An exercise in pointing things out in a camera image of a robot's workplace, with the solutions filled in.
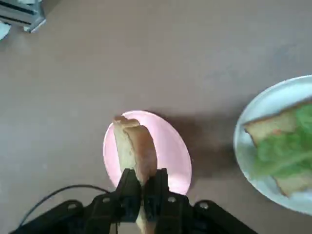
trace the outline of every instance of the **black cable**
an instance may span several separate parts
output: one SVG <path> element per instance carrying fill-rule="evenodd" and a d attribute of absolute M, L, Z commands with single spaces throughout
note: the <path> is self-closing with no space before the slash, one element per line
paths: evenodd
<path fill-rule="evenodd" d="M 27 218 L 31 215 L 32 212 L 34 212 L 34 210 L 36 208 L 38 208 L 38 206 L 40 206 L 42 203 L 44 203 L 46 200 L 50 199 L 51 197 L 53 197 L 54 195 L 60 193 L 60 192 L 63 192 L 65 190 L 68 190 L 68 189 L 74 189 L 74 188 L 89 188 L 89 189 L 95 189 L 95 190 L 98 190 L 98 191 L 102 191 L 102 192 L 105 192 L 107 194 L 110 193 L 110 191 L 106 190 L 106 189 L 103 189 L 103 188 L 100 188 L 98 186 L 94 186 L 94 185 L 90 185 L 90 184 L 75 184 L 75 185 L 70 185 L 70 186 L 66 186 L 66 187 L 63 187 L 61 189 L 58 189 L 58 190 L 55 190 L 54 192 L 50 193 L 49 195 L 45 196 L 43 199 L 41 199 L 39 202 L 37 202 L 36 205 L 34 205 L 24 216 L 24 218 L 21 220 L 21 222 L 19 223 L 19 227 L 20 228 L 24 222 L 27 220 Z"/>

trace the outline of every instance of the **pink plate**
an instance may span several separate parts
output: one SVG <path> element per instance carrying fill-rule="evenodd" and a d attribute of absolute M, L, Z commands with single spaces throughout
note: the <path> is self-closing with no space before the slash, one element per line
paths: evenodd
<path fill-rule="evenodd" d="M 129 111 L 127 118 L 136 118 L 150 131 L 157 153 L 159 169 L 167 168 L 170 191 L 185 195 L 191 184 L 192 167 L 189 152 L 179 133 L 161 117 L 146 111 Z M 115 187 L 121 177 L 119 159 L 111 123 L 103 143 L 103 157 L 108 176 Z"/>

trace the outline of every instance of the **plate rim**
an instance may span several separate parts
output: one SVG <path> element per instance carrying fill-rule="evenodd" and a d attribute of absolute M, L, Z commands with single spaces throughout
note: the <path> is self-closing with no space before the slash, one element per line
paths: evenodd
<path fill-rule="evenodd" d="M 171 129 L 173 130 L 174 134 L 175 134 L 175 135 L 179 138 L 179 140 L 181 140 L 181 142 L 184 144 L 185 149 L 186 149 L 186 153 L 188 154 L 188 157 L 187 157 L 187 158 L 188 158 L 188 166 L 189 166 L 190 178 L 191 178 L 190 183 L 189 183 L 188 188 L 187 188 L 186 193 L 185 193 L 185 194 L 187 194 L 188 191 L 189 191 L 189 189 L 190 189 L 190 187 L 191 187 L 191 183 L 192 183 L 192 174 L 193 174 L 193 170 L 192 170 L 192 161 L 191 161 L 190 152 L 189 152 L 189 150 L 188 150 L 188 148 L 187 148 L 187 146 L 186 146 L 186 144 L 185 144 L 185 142 L 184 142 L 182 136 L 180 135 L 180 133 L 179 133 L 179 132 L 177 131 L 177 129 L 175 129 L 175 128 L 172 126 L 172 124 L 169 123 L 167 120 L 165 120 L 164 118 L 162 118 L 162 117 L 160 117 L 160 116 L 158 116 L 158 115 L 156 115 L 156 114 L 154 114 L 154 113 L 152 113 L 152 112 L 149 112 L 149 111 L 131 110 L 131 111 L 126 111 L 126 112 L 122 113 L 121 115 L 122 115 L 122 116 L 125 116 L 125 115 L 132 114 L 132 113 L 141 113 L 141 114 L 144 114 L 144 115 L 154 116 L 154 117 L 157 117 L 157 118 L 161 119 L 162 121 L 164 121 L 166 124 L 168 124 L 168 125 L 171 127 Z M 105 135 L 104 135 L 104 139 L 103 139 L 103 162 L 104 162 L 104 166 L 105 166 L 105 170 L 106 170 L 107 175 L 108 175 L 108 170 L 107 170 L 107 166 L 106 166 L 106 163 L 105 163 L 105 153 L 104 153 L 104 151 L 105 151 L 105 141 L 106 141 L 106 138 L 108 137 L 108 130 L 112 127 L 112 125 L 113 125 L 113 123 L 110 123 L 109 126 L 107 127 L 106 132 L 105 132 Z M 109 175 L 108 175 L 108 178 L 109 178 L 109 180 L 111 181 L 111 183 L 113 184 L 113 186 L 115 186 L 114 183 L 112 182 L 112 180 L 111 180 L 111 178 L 110 178 Z"/>
<path fill-rule="evenodd" d="M 248 175 L 245 171 L 242 170 L 242 165 L 238 160 L 238 152 L 237 152 L 237 146 L 238 146 L 238 136 L 239 136 L 239 132 L 240 132 L 240 125 L 242 122 L 243 117 L 245 116 L 245 114 L 248 112 L 248 110 L 250 109 L 250 107 L 252 107 L 259 99 L 263 98 L 267 93 L 271 92 L 274 89 L 277 89 L 281 86 L 287 85 L 289 83 L 295 82 L 297 80 L 301 80 L 301 79 L 305 79 L 305 78 L 312 78 L 312 74 L 311 75 L 306 75 L 306 76 L 300 76 L 300 77 L 294 77 L 291 79 L 287 79 L 287 80 L 283 80 L 279 83 L 276 83 L 266 89 L 264 89 L 263 91 L 261 91 L 258 95 L 256 95 L 248 104 L 247 106 L 244 108 L 244 110 L 242 111 L 242 113 L 240 114 L 237 122 L 236 122 L 236 126 L 235 126 L 235 131 L 234 131 L 234 137 L 233 137 L 233 146 L 234 146 L 234 154 L 235 154 L 235 159 L 238 163 L 238 166 L 241 170 L 241 172 L 243 173 L 244 177 L 246 178 L 246 180 L 257 190 L 259 191 L 262 195 L 264 195 L 265 197 L 267 197 L 269 200 L 275 202 L 276 204 L 283 206 L 287 209 L 290 209 L 292 211 L 296 211 L 296 212 L 300 212 L 303 214 L 307 214 L 307 215 L 312 215 L 312 211 L 309 212 L 307 210 L 302 210 L 302 209 L 296 209 L 294 207 L 292 207 L 289 204 L 285 204 L 283 201 L 278 200 L 277 197 L 272 197 L 270 195 L 268 195 L 266 192 L 264 192 L 262 189 L 259 189 L 256 184 L 252 183 L 249 178 Z"/>

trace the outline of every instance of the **lettuce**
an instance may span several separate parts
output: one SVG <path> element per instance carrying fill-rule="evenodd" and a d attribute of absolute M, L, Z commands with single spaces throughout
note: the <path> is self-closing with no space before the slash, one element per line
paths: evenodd
<path fill-rule="evenodd" d="M 270 135 L 257 148 L 252 178 L 288 177 L 312 171 L 312 105 L 295 110 L 297 129 L 293 133 Z"/>

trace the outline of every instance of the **bread slice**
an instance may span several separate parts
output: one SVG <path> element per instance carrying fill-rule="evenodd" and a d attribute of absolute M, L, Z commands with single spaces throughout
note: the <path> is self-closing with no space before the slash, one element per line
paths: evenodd
<path fill-rule="evenodd" d="M 141 186 L 157 172 L 157 157 L 153 138 L 145 126 L 136 119 L 123 116 L 114 119 L 114 135 L 120 169 L 134 169 Z M 154 233 L 155 224 L 146 220 L 142 204 L 136 223 L 142 234 Z"/>
<path fill-rule="evenodd" d="M 297 128 L 294 111 L 309 104 L 312 104 L 312 101 L 300 102 L 275 115 L 247 122 L 244 124 L 245 131 L 251 136 L 255 146 L 271 134 L 278 132 L 294 132 Z M 274 177 L 274 179 L 281 192 L 286 196 L 290 196 L 294 192 L 312 188 L 311 171 L 304 171 L 287 178 Z"/>

